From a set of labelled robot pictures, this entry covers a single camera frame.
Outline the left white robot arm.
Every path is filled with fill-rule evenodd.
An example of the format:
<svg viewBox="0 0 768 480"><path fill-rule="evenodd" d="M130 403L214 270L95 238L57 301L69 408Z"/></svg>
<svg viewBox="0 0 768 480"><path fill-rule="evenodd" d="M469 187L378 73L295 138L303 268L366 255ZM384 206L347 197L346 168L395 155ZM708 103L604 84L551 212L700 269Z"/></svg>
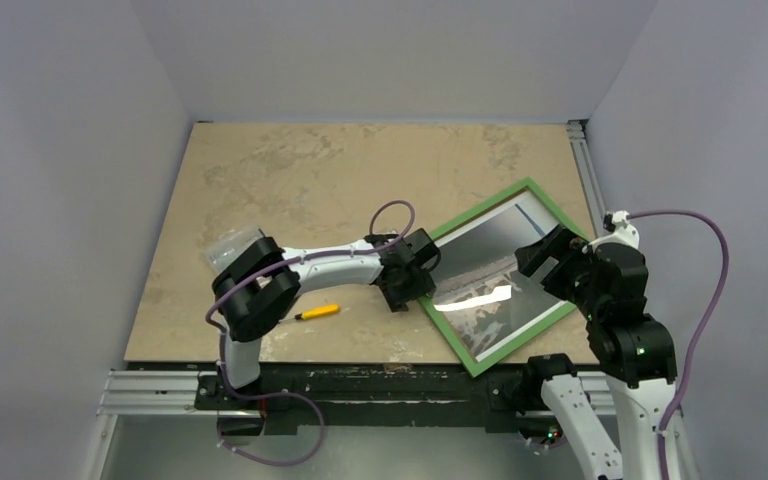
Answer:
<svg viewBox="0 0 768 480"><path fill-rule="evenodd" d="M308 293L344 285L377 287L393 312L432 294L432 272L442 258L424 229L407 235L368 234L355 242L316 249L282 248L274 238L255 240L219 273L215 303L206 318L223 318L219 395L232 408L257 399L261 340Z"/></svg>

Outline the yellow handled screwdriver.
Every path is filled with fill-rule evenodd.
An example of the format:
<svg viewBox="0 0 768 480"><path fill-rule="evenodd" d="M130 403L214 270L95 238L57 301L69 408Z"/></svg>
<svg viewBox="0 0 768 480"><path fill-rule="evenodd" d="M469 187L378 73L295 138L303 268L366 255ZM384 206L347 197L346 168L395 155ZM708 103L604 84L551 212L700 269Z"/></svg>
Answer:
<svg viewBox="0 0 768 480"><path fill-rule="evenodd" d="M307 311L299 312L291 317L283 319L283 322L308 321L308 320L318 319L322 317L328 317L331 315L336 315L340 311L341 311L341 307L338 304L330 304L330 305L325 305L325 306L320 306L314 309L310 309Z"/></svg>

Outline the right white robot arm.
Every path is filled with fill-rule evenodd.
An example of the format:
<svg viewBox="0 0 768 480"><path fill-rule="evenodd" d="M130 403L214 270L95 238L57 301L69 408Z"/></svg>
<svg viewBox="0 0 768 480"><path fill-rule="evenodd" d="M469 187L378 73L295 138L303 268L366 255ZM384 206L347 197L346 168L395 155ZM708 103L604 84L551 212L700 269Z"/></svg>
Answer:
<svg viewBox="0 0 768 480"><path fill-rule="evenodd" d="M549 259L543 290L574 305L587 321L590 350L606 376L621 444L614 445L565 354L530 358L509 395L519 412L551 411L585 475L592 479L664 479L678 463L668 405L677 391L676 356L666 327L646 313L649 278L640 236L626 219L587 241L558 225L516 250L517 270L531 277Z"/></svg>

